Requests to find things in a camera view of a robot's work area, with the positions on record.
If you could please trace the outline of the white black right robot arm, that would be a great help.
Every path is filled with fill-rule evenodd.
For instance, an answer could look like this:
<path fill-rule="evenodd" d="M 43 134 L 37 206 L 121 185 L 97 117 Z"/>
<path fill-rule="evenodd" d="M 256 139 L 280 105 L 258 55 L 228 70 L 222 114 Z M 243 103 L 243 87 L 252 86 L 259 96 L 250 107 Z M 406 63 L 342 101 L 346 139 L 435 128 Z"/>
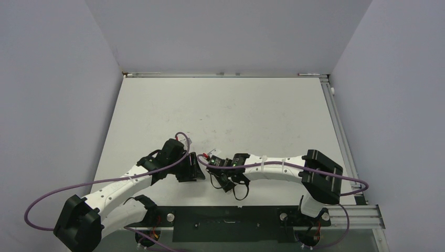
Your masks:
<path fill-rule="evenodd" d="M 201 164 L 218 177 L 246 186 L 257 180 L 301 184 L 306 192 L 296 217 L 304 225 L 315 221 L 326 205 L 340 203 L 343 168 L 318 150 L 294 157 L 237 153 L 231 159 L 222 159 L 212 155 Z"/>

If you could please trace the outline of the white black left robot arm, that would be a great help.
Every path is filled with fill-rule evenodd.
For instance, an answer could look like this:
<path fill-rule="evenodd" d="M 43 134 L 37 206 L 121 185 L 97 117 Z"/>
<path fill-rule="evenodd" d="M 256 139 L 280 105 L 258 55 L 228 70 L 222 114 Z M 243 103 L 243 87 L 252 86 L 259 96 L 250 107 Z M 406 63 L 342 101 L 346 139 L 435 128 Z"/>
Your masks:
<path fill-rule="evenodd" d="M 124 175 L 105 187 L 80 197 L 68 198 L 53 234 L 70 251 L 93 251 L 101 240 L 129 224 L 152 225 L 155 205 L 138 195 L 167 175 L 179 175 L 182 182 L 193 181 L 199 166 L 192 165 L 191 140 L 168 139 L 163 147 L 140 158 Z"/>

